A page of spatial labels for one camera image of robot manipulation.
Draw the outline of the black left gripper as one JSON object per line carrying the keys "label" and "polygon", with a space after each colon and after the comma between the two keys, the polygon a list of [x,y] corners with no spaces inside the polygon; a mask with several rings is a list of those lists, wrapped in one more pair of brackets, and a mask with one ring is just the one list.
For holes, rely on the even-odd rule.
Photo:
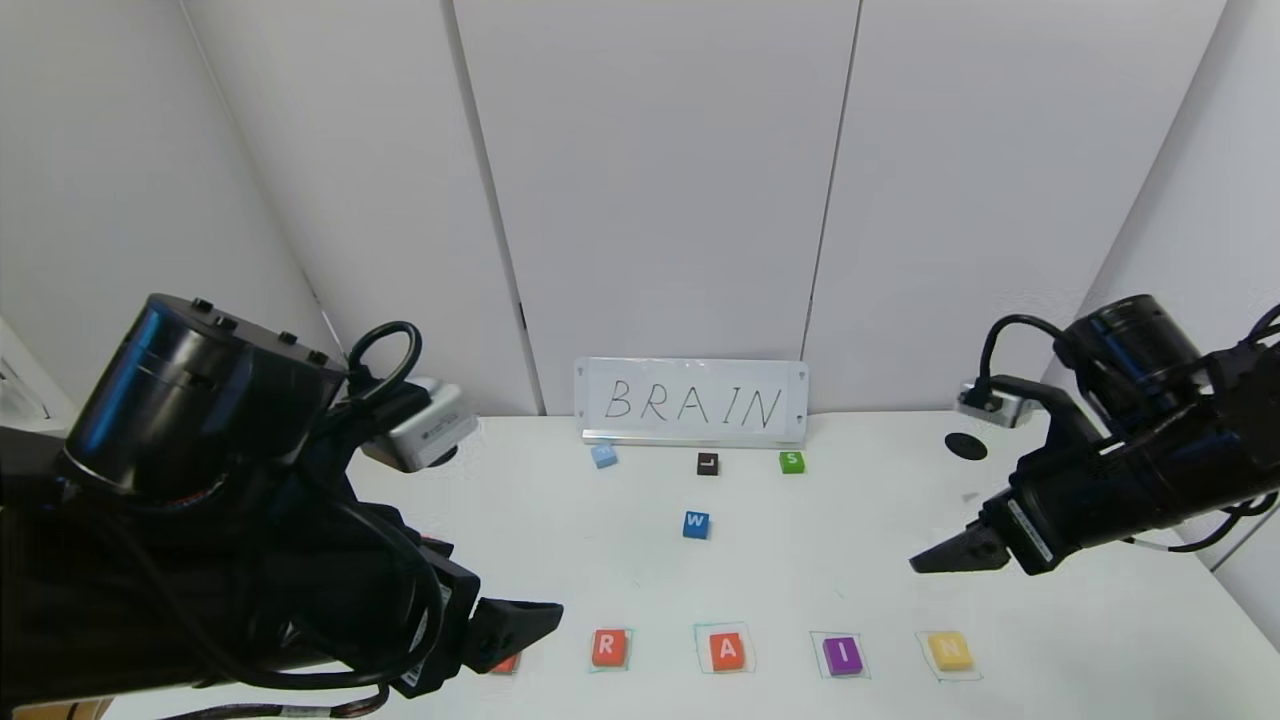
{"label": "black left gripper", "polygon": [[431,653],[390,684],[404,698],[413,700],[439,691],[458,675],[462,665],[475,673],[490,673],[559,626],[563,605],[495,598],[477,601],[480,578],[451,560],[452,544],[424,537],[420,550],[431,564],[440,587],[442,628]]}

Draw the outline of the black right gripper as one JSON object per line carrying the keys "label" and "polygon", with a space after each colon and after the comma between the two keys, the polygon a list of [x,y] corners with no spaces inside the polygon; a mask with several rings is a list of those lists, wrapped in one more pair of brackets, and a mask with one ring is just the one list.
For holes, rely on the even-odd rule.
{"label": "black right gripper", "polygon": [[918,574],[997,571],[1011,553],[1028,575],[1052,571],[1074,553],[1149,528],[1153,480],[1148,448],[1101,454],[1089,442],[1047,439],[1018,461],[1009,487],[984,503],[982,520],[909,565]]}

